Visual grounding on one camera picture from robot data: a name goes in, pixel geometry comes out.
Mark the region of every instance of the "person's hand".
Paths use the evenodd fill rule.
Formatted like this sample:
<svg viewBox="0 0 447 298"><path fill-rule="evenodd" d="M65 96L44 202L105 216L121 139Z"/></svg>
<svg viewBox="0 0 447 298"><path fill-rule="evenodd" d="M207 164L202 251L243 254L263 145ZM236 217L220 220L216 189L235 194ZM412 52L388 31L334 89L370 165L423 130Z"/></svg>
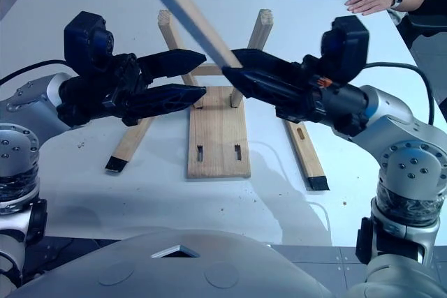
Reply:
<svg viewBox="0 0 447 298"><path fill-rule="evenodd" d="M352 13L362 13L363 15L380 12L390 8L394 0L348 0L345 5Z"/></svg>

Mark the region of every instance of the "person's arm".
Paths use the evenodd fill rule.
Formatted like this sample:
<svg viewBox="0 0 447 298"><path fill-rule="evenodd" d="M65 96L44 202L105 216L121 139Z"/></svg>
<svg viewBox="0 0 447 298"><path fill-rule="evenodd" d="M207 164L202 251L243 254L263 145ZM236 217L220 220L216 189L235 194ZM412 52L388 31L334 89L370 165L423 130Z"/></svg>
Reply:
<svg viewBox="0 0 447 298"><path fill-rule="evenodd" d="M410 12L417 10L424 0L402 0L402 3L395 7L394 10L399 12ZM393 4L393 0L348 0L345 5L349 6L348 10L352 13L362 13L363 15L380 12L389 9Z"/></svg>

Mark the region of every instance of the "black foam padding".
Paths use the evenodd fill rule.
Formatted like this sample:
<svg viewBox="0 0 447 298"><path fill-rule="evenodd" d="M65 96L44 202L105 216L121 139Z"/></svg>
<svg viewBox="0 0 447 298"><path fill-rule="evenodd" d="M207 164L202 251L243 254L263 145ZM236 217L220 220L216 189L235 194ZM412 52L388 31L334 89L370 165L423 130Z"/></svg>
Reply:
<svg viewBox="0 0 447 298"><path fill-rule="evenodd" d="M114 157L114 156L111 156L110 160L107 162L107 165L105 166L105 168L109 171L121 172L121 171L123 171L126 164L127 164L127 161L122 160L117 157Z"/></svg>
<svg viewBox="0 0 447 298"><path fill-rule="evenodd" d="M307 181L309 182L308 191L329 191L326 176L307 177Z"/></svg>

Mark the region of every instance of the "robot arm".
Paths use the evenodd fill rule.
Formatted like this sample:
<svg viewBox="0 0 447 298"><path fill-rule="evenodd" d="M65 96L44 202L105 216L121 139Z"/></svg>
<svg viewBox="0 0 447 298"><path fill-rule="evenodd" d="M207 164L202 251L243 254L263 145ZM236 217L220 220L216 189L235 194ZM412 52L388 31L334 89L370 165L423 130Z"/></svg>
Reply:
<svg viewBox="0 0 447 298"><path fill-rule="evenodd" d="M325 33L322 57L289 63L260 50L235 50L244 68L224 75L247 98L276 107L277 116L320 122L377 160L372 215L358 234L357 256L369 263L401 255L430 265L447 175L447 134L414 118L398 98L348 84L366 64L368 32L355 16L339 17Z"/></svg>
<svg viewBox="0 0 447 298"><path fill-rule="evenodd" d="M45 231L38 152L47 140L102 117L134 126L183 110L206 92L178 84L148 88L155 78L188 73L205 56L187 50L113 56L113 35L99 15L81 12L65 28L64 42L67 64L79 76L42 77L0 101L0 286L6 278L20 286L24 248Z"/></svg>

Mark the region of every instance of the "orange component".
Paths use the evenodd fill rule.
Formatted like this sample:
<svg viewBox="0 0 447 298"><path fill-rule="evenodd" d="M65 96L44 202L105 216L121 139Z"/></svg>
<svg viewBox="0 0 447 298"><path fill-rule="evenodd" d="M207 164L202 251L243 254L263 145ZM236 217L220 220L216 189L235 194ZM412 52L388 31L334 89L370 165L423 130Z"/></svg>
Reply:
<svg viewBox="0 0 447 298"><path fill-rule="evenodd" d="M332 80L330 80L329 78L326 77L320 77L320 79L318 79L318 81L316 82L320 88L323 87L330 87L332 85Z"/></svg>

